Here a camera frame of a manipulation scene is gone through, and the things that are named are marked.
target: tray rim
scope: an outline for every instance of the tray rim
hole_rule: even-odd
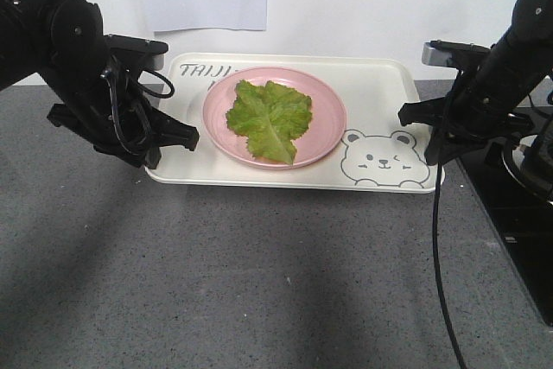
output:
[[[184,60],[198,60],[204,61],[218,60],[228,61],[229,63],[248,63],[244,60],[251,60],[252,67],[262,67],[265,64],[267,66],[286,66],[294,64],[348,64],[353,65],[386,65],[394,67],[401,74],[401,80],[405,85],[404,93],[406,102],[418,102],[420,97],[415,86],[415,82],[412,79],[409,69],[399,62],[398,60],[390,58],[375,58],[375,57],[358,57],[358,56],[329,56],[329,55],[302,55],[302,54],[250,54],[250,53],[216,53],[216,52],[186,52],[178,54],[171,61],[168,68],[168,77],[174,75],[174,72],[178,70],[179,64]],[[158,108],[163,111],[165,106],[168,105],[167,101],[161,100],[158,104]],[[147,174],[155,181],[167,184],[191,184],[191,185],[211,185],[211,186],[236,186],[236,187],[253,187],[253,188],[311,188],[311,189],[326,189],[326,190],[352,190],[361,192],[386,192],[386,193],[410,193],[410,194],[429,194],[435,191],[435,184],[429,182],[428,188],[413,189],[413,188],[371,188],[371,187],[358,187],[353,185],[340,185],[340,184],[325,184],[325,183],[304,183],[304,182],[271,182],[271,181],[245,181],[245,180],[227,180],[227,179],[198,179],[198,178],[174,178],[159,175],[155,169],[145,168]],[[442,182],[445,180],[445,170],[442,170]]]

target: black cable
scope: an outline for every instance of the black cable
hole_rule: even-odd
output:
[[[451,88],[451,91],[447,94],[444,102],[444,110],[442,115],[442,129],[440,131],[440,136],[437,137],[440,140],[440,147],[438,149],[438,163],[437,163],[437,173],[435,177],[435,192],[434,192],[434,205],[432,208],[432,257],[434,259],[434,272],[435,272],[435,285],[438,292],[438,298],[440,299],[440,308],[442,309],[443,320],[448,331],[449,341],[454,350],[455,357],[457,358],[457,363],[459,368],[467,369],[465,360],[461,353],[461,348],[459,347],[459,342],[455,336],[455,331],[453,329],[453,324],[451,318],[449,317],[448,304],[446,302],[446,297],[443,292],[443,282],[442,282],[442,269],[440,267],[440,252],[438,249],[438,215],[439,215],[439,206],[440,206],[440,194],[442,191],[442,145],[445,135],[448,131],[448,112],[453,99],[455,87],[461,78],[461,71],[457,73],[457,78]]]
[[[118,96],[116,87],[114,85],[114,81],[112,79],[112,73],[109,70],[104,70],[102,74],[100,75],[100,78],[105,80],[107,83],[109,90],[110,90],[110,100],[111,100],[111,118],[113,122],[113,128],[115,130],[115,135],[118,138],[119,143],[121,144],[121,147],[127,152],[132,154],[133,156],[138,156],[139,153],[136,153],[135,150],[133,150],[130,145],[130,143],[127,141],[127,139],[124,137],[123,129],[121,128],[121,122],[119,120],[119,109],[118,109]]]
[[[532,99],[532,96],[531,94],[528,94],[528,99],[530,101],[530,107],[531,109],[539,116],[539,117],[542,117],[542,118],[549,118],[550,115],[545,112],[545,111],[541,111],[539,108],[537,108],[535,105],[534,105],[534,100]],[[550,101],[550,99],[553,99],[553,92],[550,93],[550,95],[548,96],[547,100],[548,102]]]
[[[156,71],[152,71],[151,69],[144,68],[144,71],[154,75],[161,81],[165,83],[169,87],[169,92],[167,94],[160,94],[159,92],[155,92],[150,90],[147,86],[144,86],[143,84],[140,84],[138,80],[135,80],[132,77],[129,77],[129,80],[135,85],[136,88],[138,88],[140,91],[147,93],[148,95],[151,95],[152,97],[156,97],[158,99],[168,99],[170,97],[173,97],[173,94],[175,94],[175,86],[171,81],[169,81],[167,78],[165,78],[160,73],[157,73]]]

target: pink plate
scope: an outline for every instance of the pink plate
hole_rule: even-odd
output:
[[[311,97],[313,119],[305,134],[294,141],[297,154],[293,165],[254,158],[246,148],[247,138],[226,126],[226,112],[234,104],[234,89],[241,80],[258,86],[272,80]],[[203,121],[215,145],[227,155],[261,169],[294,169],[321,159],[336,147],[346,129],[346,107],[330,86],[313,75],[285,67],[254,67],[232,73],[212,86],[204,101]]]

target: bear ear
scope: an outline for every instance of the bear ear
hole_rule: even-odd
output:
[[[365,135],[359,130],[346,130],[342,136],[342,142],[347,146]]]
[[[407,131],[394,131],[393,133],[391,133],[391,138],[393,140],[398,140],[400,143],[407,144],[410,147],[416,146],[415,137]]]

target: plate rim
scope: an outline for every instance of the plate rim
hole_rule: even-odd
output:
[[[254,160],[246,160],[243,157],[234,154],[229,149],[222,146],[222,144],[219,143],[219,141],[216,140],[213,137],[213,134],[210,131],[210,129],[208,127],[208,124],[206,123],[206,102],[210,99],[210,97],[212,97],[215,94],[215,91],[217,91],[217,86],[219,86],[220,84],[223,84],[224,82],[228,82],[228,80],[230,78],[236,77],[237,75],[240,75],[241,73],[255,72],[255,71],[267,70],[267,69],[270,69],[270,70],[284,70],[284,71],[291,72],[291,73],[299,73],[302,76],[307,76],[310,79],[317,82],[318,84],[324,86],[325,89],[327,90],[327,92],[330,92],[335,97],[336,101],[340,104],[340,109],[341,109],[340,115],[341,115],[342,123],[341,123],[341,129],[340,129],[341,133],[339,135],[337,134],[336,138],[331,142],[332,147],[330,147],[328,150],[326,150],[324,152],[321,152],[321,154],[316,156],[316,157],[311,157],[311,158],[309,158],[305,161],[302,161],[302,162],[299,162],[299,163],[292,163],[291,165],[288,165],[288,164],[282,163],[282,162],[267,163],[267,162],[259,162],[255,159]],[[289,169],[302,168],[302,167],[305,167],[305,166],[309,166],[309,165],[311,165],[315,162],[318,162],[318,161],[320,161],[320,159],[324,158],[326,155],[331,153],[332,150],[334,150],[336,148],[336,146],[340,143],[340,140],[343,136],[343,131],[345,131],[346,127],[347,127],[347,108],[344,105],[344,102],[342,101],[340,95],[327,82],[321,80],[318,77],[315,77],[313,74],[307,73],[305,71],[301,71],[301,70],[298,70],[298,69],[295,69],[295,68],[281,66],[281,65],[276,65],[276,66],[275,65],[266,65],[266,66],[262,65],[262,66],[254,66],[254,67],[247,67],[247,68],[239,69],[238,71],[235,71],[234,73],[229,73],[225,77],[223,77],[220,80],[217,80],[215,83],[213,83],[213,85],[209,87],[207,95],[204,98],[204,102],[202,104],[201,121],[204,124],[204,127],[206,127],[206,133],[209,136],[209,138],[211,139],[212,143],[215,145],[215,147],[217,147],[223,153],[225,153],[226,155],[231,157],[231,159],[233,159],[234,161],[240,162],[240,163],[242,163],[246,166],[253,167],[253,168],[256,168],[256,169],[289,170]]]

